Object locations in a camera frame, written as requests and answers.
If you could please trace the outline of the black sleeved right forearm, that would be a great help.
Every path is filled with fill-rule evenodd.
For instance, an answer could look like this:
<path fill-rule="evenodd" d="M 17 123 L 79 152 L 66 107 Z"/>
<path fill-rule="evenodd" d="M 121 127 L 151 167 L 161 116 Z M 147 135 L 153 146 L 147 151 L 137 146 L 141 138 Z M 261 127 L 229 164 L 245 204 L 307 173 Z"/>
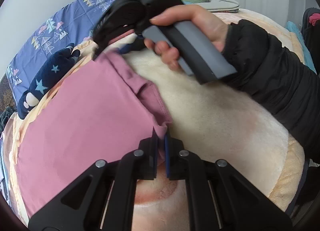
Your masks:
<path fill-rule="evenodd" d="M 319 77 L 248 20 L 229 25 L 222 55 L 237 70 L 222 81 L 269 111 L 319 162 Z"/>

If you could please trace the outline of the right hand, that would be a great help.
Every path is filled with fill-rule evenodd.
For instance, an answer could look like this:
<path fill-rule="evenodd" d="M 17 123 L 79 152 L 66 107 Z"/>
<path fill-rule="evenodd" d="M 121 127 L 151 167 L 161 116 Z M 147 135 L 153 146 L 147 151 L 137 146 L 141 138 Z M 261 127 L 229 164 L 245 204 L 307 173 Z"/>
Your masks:
<path fill-rule="evenodd" d="M 177 5 L 153 17 L 150 22 L 156 26 L 168 26 L 186 20 L 193 22 L 210 39 L 219 52 L 223 51 L 228 33 L 228 25 L 201 6 Z M 150 39 L 145 39 L 144 43 L 148 49 L 153 50 L 161 57 L 162 62 L 168 68 L 173 71 L 180 70 L 180 65 L 178 64 L 180 54 L 175 47 L 169 47 L 165 41 L 155 43 Z"/>

